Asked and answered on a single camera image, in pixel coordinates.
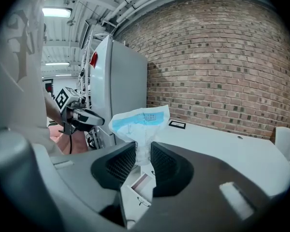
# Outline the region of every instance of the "brick wall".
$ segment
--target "brick wall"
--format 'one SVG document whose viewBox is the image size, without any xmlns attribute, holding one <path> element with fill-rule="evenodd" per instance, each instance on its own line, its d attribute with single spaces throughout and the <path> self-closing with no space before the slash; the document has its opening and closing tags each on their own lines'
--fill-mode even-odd
<svg viewBox="0 0 290 232">
<path fill-rule="evenodd" d="M 290 35 L 248 0 L 181 0 L 116 36 L 148 58 L 149 107 L 177 120 L 269 139 L 290 128 Z"/>
</svg>

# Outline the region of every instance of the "white t-shirt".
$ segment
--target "white t-shirt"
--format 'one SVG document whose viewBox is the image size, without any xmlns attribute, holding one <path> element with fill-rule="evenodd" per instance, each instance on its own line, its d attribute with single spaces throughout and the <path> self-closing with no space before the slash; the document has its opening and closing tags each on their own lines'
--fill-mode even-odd
<svg viewBox="0 0 290 232">
<path fill-rule="evenodd" d="M 46 127 L 41 59 L 44 0 L 18 0 L 0 26 L 0 128 L 61 154 Z"/>
</svg>

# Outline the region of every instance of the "refrigerator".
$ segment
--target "refrigerator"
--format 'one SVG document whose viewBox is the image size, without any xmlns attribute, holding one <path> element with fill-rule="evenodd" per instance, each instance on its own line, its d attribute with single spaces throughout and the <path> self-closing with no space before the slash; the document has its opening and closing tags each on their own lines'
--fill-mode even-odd
<svg viewBox="0 0 290 232">
<path fill-rule="evenodd" d="M 122 143 L 110 130 L 116 114 L 146 107 L 147 59 L 107 36 L 96 48 L 90 66 L 91 109 L 105 119 L 97 126 L 99 148 Z"/>
</svg>

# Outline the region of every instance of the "fluorescent light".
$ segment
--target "fluorescent light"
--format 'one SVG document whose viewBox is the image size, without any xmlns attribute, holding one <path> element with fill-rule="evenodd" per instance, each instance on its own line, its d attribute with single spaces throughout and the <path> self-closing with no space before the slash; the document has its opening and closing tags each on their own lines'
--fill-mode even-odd
<svg viewBox="0 0 290 232">
<path fill-rule="evenodd" d="M 60 74 L 60 75 L 56 75 L 56 76 L 71 76 L 71 74 Z"/>
<path fill-rule="evenodd" d="M 69 62 L 45 63 L 45 65 L 70 65 Z"/>
<path fill-rule="evenodd" d="M 43 8 L 44 16 L 70 18 L 72 9 L 69 8 Z"/>
</svg>

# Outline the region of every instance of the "white table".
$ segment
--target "white table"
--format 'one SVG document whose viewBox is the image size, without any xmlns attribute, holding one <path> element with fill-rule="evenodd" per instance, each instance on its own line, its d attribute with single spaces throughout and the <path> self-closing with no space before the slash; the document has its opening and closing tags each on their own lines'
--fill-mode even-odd
<svg viewBox="0 0 290 232">
<path fill-rule="evenodd" d="M 185 130 L 167 126 L 154 141 L 219 158 L 270 197 L 290 185 L 290 163 L 269 140 L 187 124 Z"/>
</svg>

